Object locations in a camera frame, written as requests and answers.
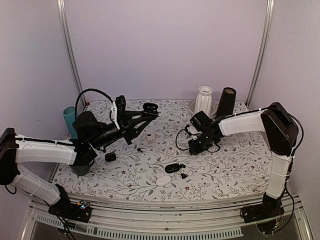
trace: floral pattern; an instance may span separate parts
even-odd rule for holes
[[[190,155],[175,146],[178,131],[192,117],[189,100],[128,100],[127,109],[141,110],[146,102],[158,104],[159,117],[131,145],[120,139],[107,147],[107,151],[116,153],[115,161],[105,162],[104,153],[97,151],[98,157],[87,175],[76,176],[67,165],[60,164],[54,182],[74,194],[134,201],[201,201],[265,191],[271,153],[261,133],[227,136],[221,139],[218,152]],[[85,111],[93,112],[98,121],[109,123],[109,109],[109,102],[93,101]],[[234,111],[245,112],[247,107],[237,101]],[[155,134],[153,141],[146,140],[147,133]],[[187,148],[189,139],[182,132],[179,146]],[[157,178],[166,175],[165,167],[172,163],[186,167],[170,174],[172,181],[168,185],[157,186]]]

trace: black tumbler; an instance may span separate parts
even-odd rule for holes
[[[218,109],[215,114],[215,119],[222,116],[232,115],[234,113],[236,93],[236,90],[231,87],[225,87],[223,89]]]

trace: vent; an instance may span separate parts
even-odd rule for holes
[[[64,228],[63,224],[54,216],[47,216],[38,213],[36,220],[56,228]],[[161,234],[115,231],[102,227],[86,226],[86,232],[80,232],[77,230],[74,232],[108,240],[224,240],[243,236],[240,227],[210,232]]]

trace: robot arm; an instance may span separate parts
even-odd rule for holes
[[[73,123],[78,139],[49,140],[25,137],[7,128],[0,137],[0,185],[11,185],[43,199],[49,213],[88,222],[92,209],[88,202],[71,203],[65,189],[46,182],[23,166],[25,162],[63,163],[78,176],[87,174],[100,150],[124,138],[128,144],[158,117],[158,106],[145,103],[142,111],[126,111],[124,96],[117,97],[113,113],[116,122],[99,122],[92,112],[81,113]]]
[[[284,213],[281,198],[284,194],[285,182],[291,174],[294,146],[298,136],[296,123],[286,113],[278,102],[262,110],[223,116],[215,121],[201,111],[191,118],[190,122],[193,126],[185,128],[193,138],[188,142],[189,152],[192,155],[206,151],[224,136],[255,131],[266,134],[272,154],[270,180],[262,204],[242,209],[242,216],[246,223]]]

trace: gray wall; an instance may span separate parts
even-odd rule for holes
[[[314,239],[320,239],[320,2],[276,1],[252,108],[280,102],[305,129],[290,189],[299,193]]]
[[[0,1],[0,134],[67,135],[62,117],[77,97],[54,0]],[[48,178],[52,165],[32,170]],[[16,240],[31,198],[0,186],[0,239]]]
[[[83,88],[127,99],[193,99],[211,86],[244,100],[258,57],[266,0],[69,0]],[[103,99],[99,95],[89,100]]]

